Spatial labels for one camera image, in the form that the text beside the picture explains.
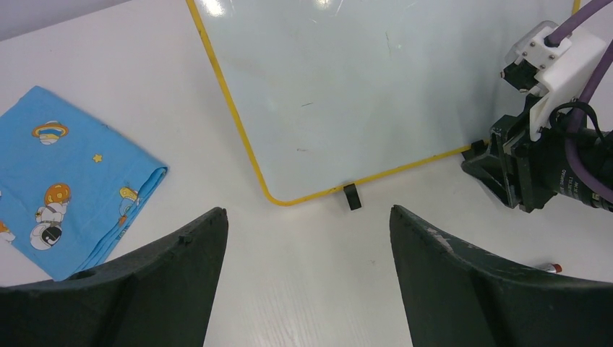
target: whiteboard surface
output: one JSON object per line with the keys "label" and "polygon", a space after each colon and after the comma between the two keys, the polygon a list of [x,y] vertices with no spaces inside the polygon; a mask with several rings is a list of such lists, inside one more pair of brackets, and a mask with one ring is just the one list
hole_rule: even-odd
{"label": "whiteboard surface", "polygon": [[511,46],[572,0],[196,0],[271,195],[291,201],[487,137]]}

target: blue cloth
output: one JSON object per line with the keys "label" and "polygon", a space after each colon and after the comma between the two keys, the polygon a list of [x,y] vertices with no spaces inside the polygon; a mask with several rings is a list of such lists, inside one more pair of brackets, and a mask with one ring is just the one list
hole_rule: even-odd
{"label": "blue cloth", "polygon": [[0,117],[0,240],[63,280],[104,262],[166,170],[34,87]]}

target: purple cable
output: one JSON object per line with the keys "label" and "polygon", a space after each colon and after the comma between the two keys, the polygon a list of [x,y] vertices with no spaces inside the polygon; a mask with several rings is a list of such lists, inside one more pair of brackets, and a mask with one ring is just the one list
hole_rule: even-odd
{"label": "purple cable", "polygon": [[557,27],[553,33],[549,34],[549,36],[545,38],[545,43],[548,47],[558,47],[560,42],[577,29],[579,25],[583,24],[589,17],[592,17],[606,5],[611,4],[611,2],[613,2],[613,0],[592,0],[588,2],[584,7],[579,9],[577,13],[567,19],[566,22],[563,22],[562,25]]}
{"label": "purple cable", "polygon": [[[590,80],[586,84],[585,89],[583,89],[583,92],[579,97],[579,101],[589,103],[589,101],[592,99],[594,92],[596,92],[596,88],[600,84],[600,81],[602,81],[604,75],[606,74],[606,71],[611,66],[611,63],[613,63],[613,42],[609,44],[609,47],[606,49],[606,52],[604,52],[602,60],[598,63],[598,66],[596,66],[596,69],[594,70],[592,76],[590,77]],[[568,125],[567,131],[576,133],[581,126],[581,121],[584,116],[585,113],[583,111],[579,110],[578,108],[573,109],[573,111],[571,112],[571,121]],[[583,166],[583,163],[581,163],[581,159],[579,158],[579,152],[577,150],[577,142],[573,139],[566,139],[565,149],[566,160],[570,164],[570,168],[573,170],[575,175],[577,175],[577,178],[583,181],[583,183],[586,184],[589,189],[600,195],[606,201],[613,202],[613,190],[611,190],[609,187],[602,184],[597,178],[592,176],[592,174],[586,169],[586,167]]]}

